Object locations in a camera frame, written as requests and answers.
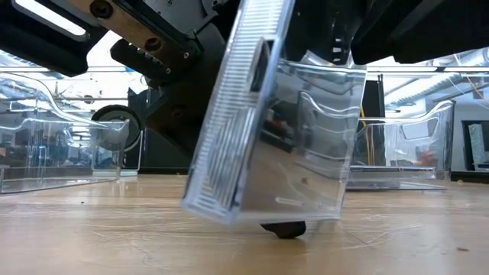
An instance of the transparent plastic container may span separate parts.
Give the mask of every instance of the transparent plastic container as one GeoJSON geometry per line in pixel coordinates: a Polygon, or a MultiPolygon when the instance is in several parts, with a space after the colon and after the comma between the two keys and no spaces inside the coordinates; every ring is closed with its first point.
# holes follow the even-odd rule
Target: transparent plastic container
{"type": "Polygon", "coordinates": [[[0,193],[116,180],[128,123],[59,110],[41,82],[0,73],[0,193]]]}
{"type": "Polygon", "coordinates": [[[184,209],[217,222],[339,218],[366,68],[283,56],[293,1],[241,1],[184,209]]]}
{"type": "Polygon", "coordinates": [[[360,118],[348,189],[443,189],[454,109],[444,101],[418,118],[360,118]]]}

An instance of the wooden table surface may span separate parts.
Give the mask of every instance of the wooden table surface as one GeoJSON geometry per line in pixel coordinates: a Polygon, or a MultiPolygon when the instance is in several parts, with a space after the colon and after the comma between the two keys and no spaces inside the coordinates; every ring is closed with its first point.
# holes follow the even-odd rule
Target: wooden table surface
{"type": "Polygon", "coordinates": [[[180,209],[184,176],[0,197],[0,274],[488,274],[489,186],[349,192],[279,240],[180,209]]]}

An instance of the wood grain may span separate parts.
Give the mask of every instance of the wood grain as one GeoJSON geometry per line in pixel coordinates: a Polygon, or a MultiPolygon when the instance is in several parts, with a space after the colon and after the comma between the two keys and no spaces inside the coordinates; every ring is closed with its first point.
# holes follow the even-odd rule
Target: wood grain
{"type": "Polygon", "coordinates": [[[184,176],[0,197],[0,274],[486,274],[489,186],[349,192],[340,222],[278,240],[180,209],[184,176]]]}

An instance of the screw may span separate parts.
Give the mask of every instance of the screw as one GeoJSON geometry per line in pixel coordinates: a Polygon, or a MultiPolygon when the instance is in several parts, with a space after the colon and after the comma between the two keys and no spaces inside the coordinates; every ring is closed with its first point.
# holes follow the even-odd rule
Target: screw
{"type": "Polygon", "coordinates": [[[150,38],[146,40],[144,43],[144,49],[149,50],[149,51],[157,51],[161,48],[163,44],[158,38],[150,38]]]}
{"type": "Polygon", "coordinates": [[[95,0],[90,4],[90,12],[101,19],[109,19],[114,13],[114,8],[105,0],[95,0]]]}

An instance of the clear plastic bin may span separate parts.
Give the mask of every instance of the clear plastic bin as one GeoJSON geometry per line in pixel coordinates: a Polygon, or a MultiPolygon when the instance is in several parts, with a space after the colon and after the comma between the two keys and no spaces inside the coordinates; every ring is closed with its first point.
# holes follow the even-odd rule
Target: clear plastic bin
{"type": "Polygon", "coordinates": [[[443,189],[455,103],[418,118],[360,118],[348,189],[443,189]]]}
{"type": "Polygon", "coordinates": [[[116,180],[126,121],[67,114],[37,80],[0,73],[0,193],[116,180]]]}
{"type": "Polygon", "coordinates": [[[282,58],[293,2],[241,1],[182,206],[218,222],[339,218],[366,68],[282,58]]]}

